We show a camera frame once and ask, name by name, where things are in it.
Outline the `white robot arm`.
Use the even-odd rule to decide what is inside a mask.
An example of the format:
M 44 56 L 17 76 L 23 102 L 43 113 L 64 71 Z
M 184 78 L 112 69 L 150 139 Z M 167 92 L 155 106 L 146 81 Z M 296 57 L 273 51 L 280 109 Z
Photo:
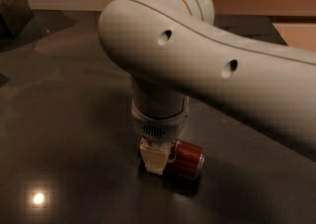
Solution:
M 316 54 L 239 37 L 213 21 L 212 0 L 114 0 L 100 16 L 105 53 L 131 76 L 147 171 L 198 176 L 201 149 L 178 138 L 189 98 L 314 157 Z

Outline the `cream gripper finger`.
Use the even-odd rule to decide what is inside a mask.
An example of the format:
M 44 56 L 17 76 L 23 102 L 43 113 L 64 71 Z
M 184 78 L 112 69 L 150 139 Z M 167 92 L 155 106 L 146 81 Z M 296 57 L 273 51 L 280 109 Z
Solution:
M 155 143 L 142 138 L 139 150 L 146 171 L 162 175 L 169 159 L 171 144 Z

